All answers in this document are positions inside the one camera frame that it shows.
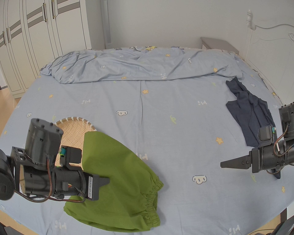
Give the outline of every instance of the wardrobe door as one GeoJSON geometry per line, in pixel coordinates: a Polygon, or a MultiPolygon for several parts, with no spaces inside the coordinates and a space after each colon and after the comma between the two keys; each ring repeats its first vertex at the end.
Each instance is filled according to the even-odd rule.
{"type": "Polygon", "coordinates": [[[0,1],[0,69],[4,75],[5,81],[12,94],[22,93],[24,89],[17,79],[17,74],[13,68],[13,62],[8,54],[8,38],[5,25],[4,1],[0,1]]]}
{"type": "Polygon", "coordinates": [[[50,0],[51,20],[59,55],[86,49],[79,0],[50,0]]]}
{"type": "Polygon", "coordinates": [[[49,5],[44,0],[24,0],[25,25],[27,22],[27,39],[32,46],[32,56],[40,70],[45,64],[58,57],[53,36],[49,5]]]}
{"type": "Polygon", "coordinates": [[[33,61],[29,59],[31,58],[31,52],[25,46],[25,40],[27,39],[21,27],[20,0],[6,1],[8,1],[6,25],[8,26],[9,49],[12,54],[12,60],[15,62],[20,81],[24,85],[24,88],[27,89],[38,74],[33,61]]]}

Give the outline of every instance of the gray stripe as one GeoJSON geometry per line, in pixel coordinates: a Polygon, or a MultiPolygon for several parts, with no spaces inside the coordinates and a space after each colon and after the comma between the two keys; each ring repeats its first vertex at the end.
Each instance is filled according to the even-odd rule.
{"type": "Polygon", "coordinates": [[[27,19],[30,19],[31,17],[33,17],[34,15],[36,15],[36,14],[38,14],[38,13],[40,13],[40,12],[42,12],[42,7],[39,7],[38,9],[32,11],[30,14],[28,14],[28,15],[26,16],[26,18],[27,18],[27,19]]]}
{"type": "Polygon", "coordinates": [[[65,1],[67,1],[67,0],[57,0],[57,4],[65,2],[65,1]]]}
{"type": "Polygon", "coordinates": [[[80,7],[80,2],[76,2],[58,9],[58,14],[64,13],[80,7]]]}
{"type": "Polygon", "coordinates": [[[15,36],[19,35],[22,32],[21,28],[19,30],[16,30],[13,34],[11,34],[11,39],[13,39],[15,36]]]}
{"type": "Polygon", "coordinates": [[[15,29],[17,26],[20,25],[20,20],[17,21],[15,24],[13,24],[11,27],[10,27],[10,31],[12,31],[13,29],[15,29]]]}
{"type": "Polygon", "coordinates": [[[30,23],[28,23],[28,27],[32,27],[33,25],[37,24],[37,23],[40,23],[43,21],[43,16],[40,16],[39,18],[31,21],[30,23]]]}

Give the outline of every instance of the wardrobe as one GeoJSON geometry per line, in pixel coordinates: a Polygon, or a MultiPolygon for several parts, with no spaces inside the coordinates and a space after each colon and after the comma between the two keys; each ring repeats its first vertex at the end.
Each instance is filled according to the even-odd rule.
{"type": "Polygon", "coordinates": [[[107,0],[0,0],[0,69],[14,98],[55,58],[105,49],[108,31],[107,0]]]}

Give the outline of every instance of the wooden floor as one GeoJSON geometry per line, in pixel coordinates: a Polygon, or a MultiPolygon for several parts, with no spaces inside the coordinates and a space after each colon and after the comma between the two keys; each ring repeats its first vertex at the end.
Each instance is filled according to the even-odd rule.
{"type": "MultiPolygon", "coordinates": [[[[16,107],[19,99],[14,99],[11,95],[8,88],[0,90],[0,134],[2,134],[3,129],[8,121],[10,115],[12,114],[14,108],[16,107]]],[[[23,233],[24,235],[36,235],[35,232],[26,228],[22,224],[17,223],[11,217],[6,215],[4,212],[0,210],[0,222],[6,226],[11,226],[15,230],[23,233]]],[[[274,229],[280,223],[280,215],[274,218],[272,221],[268,222],[266,225],[262,226],[259,229],[274,229]]],[[[261,231],[262,234],[267,234],[272,232],[272,230],[261,231]]]]}

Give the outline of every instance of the headboard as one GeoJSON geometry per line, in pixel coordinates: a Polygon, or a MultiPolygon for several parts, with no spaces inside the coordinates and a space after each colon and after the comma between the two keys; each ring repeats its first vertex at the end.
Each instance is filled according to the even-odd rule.
{"type": "Polygon", "coordinates": [[[247,13],[248,32],[241,57],[271,86],[283,104],[294,102],[294,18],[254,20],[247,13]]]}

